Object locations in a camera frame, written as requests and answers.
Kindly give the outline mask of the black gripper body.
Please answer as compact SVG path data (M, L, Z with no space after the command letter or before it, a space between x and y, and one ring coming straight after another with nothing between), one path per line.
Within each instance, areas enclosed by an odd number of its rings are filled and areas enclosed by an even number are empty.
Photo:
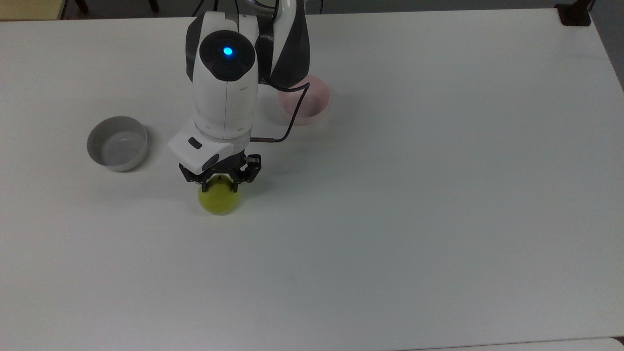
M207 177L212 177L215 174L227 174L230 177L250 177L250 166L247 164L245 151L241 151L210 166L207 169Z

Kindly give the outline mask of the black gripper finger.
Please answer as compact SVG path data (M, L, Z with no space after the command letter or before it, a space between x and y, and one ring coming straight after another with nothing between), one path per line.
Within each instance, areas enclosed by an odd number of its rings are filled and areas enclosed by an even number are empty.
M211 169L207 169L201 174L194 174L189 169L185 168L181 163L179 163L178 166L187 182L200 184L200 191L202 193L207 193L209 190L209 185L207 183L212 177Z
M232 168L232 192L238 193L238 188L243 183L254 182L259 171L262 169L261 155L237 154Z

